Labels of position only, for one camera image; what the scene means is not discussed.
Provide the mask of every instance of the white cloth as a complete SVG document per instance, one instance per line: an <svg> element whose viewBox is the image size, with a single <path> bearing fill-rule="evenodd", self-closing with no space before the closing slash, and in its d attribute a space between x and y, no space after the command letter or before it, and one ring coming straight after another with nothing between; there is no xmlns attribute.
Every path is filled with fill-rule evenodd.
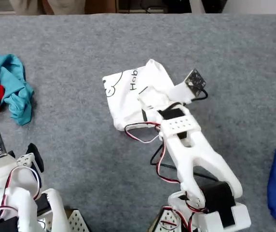
<svg viewBox="0 0 276 232"><path fill-rule="evenodd" d="M132 123L158 122L157 109L172 103L166 93L174 85L164 67L153 59L146 66L105 76L103 82L113 124L120 131Z"/></svg>

